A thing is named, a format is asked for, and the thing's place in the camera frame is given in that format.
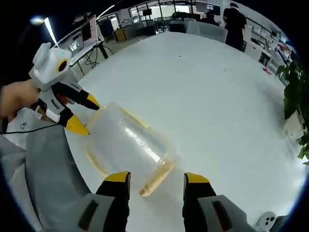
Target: office floor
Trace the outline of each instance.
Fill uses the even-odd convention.
[[[126,47],[128,47],[132,44],[135,44],[135,43],[137,43],[137,42],[139,42],[143,39],[146,39],[148,37],[149,36],[139,36],[139,37],[134,38],[132,40],[123,41],[123,42],[116,42],[115,40],[113,40],[113,41],[110,41],[108,43],[103,42],[103,45],[105,46],[105,50],[107,52],[107,55],[110,57],[110,56],[112,56],[112,52],[115,54],[115,53],[121,51],[122,49],[124,49],[124,48],[126,48]],[[99,63],[99,64],[105,60],[104,56],[102,55],[102,53],[99,49],[93,50],[93,52],[89,52],[87,55],[90,57],[91,61],[94,62],[96,60],[97,63]],[[84,58],[82,58],[79,61],[79,63],[81,65],[81,68],[82,68],[84,74],[87,75],[87,73],[89,73],[92,68],[91,68],[91,65],[88,64],[86,56]],[[84,77],[84,74],[80,70],[77,63],[73,66],[73,71],[75,72],[75,74],[76,74],[76,76],[79,80],[81,80]]]

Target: black shirt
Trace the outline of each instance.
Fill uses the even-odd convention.
[[[202,18],[200,20],[200,22],[213,24],[213,25],[218,26],[218,27],[220,26],[219,23],[217,23],[213,18]]]
[[[233,32],[242,33],[242,29],[244,29],[247,24],[246,17],[234,8],[226,8],[223,12],[223,17],[226,17],[225,29],[228,31],[231,30]]]

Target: white table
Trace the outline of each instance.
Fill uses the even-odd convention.
[[[266,211],[285,215],[294,204],[305,166],[281,133],[284,86],[244,53],[204,37],[163,33],[116,53],[79,83],[100,104],[117,102],[166,135],[180,157],[151,196],[131,190],[126,231],[184,231],[184,172],[207,177],[251,225]],[[93,113],[71,108],[84,123]],[[96,192],[104,177],[86,156],[84,137],[66,135]]]

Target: human hand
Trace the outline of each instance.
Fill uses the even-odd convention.
[[[15,114],[24,106],[37,102],[39,90],[32,80],[15,82],[4,86],[0,93],[0,119]]]

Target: clear plastic jar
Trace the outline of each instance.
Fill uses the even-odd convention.
[[[169,140],[116,103],[98,110],[87,128],[86,149],[95,167],[106,175],[131,172],[141,196],[149,196],[174,167]]]

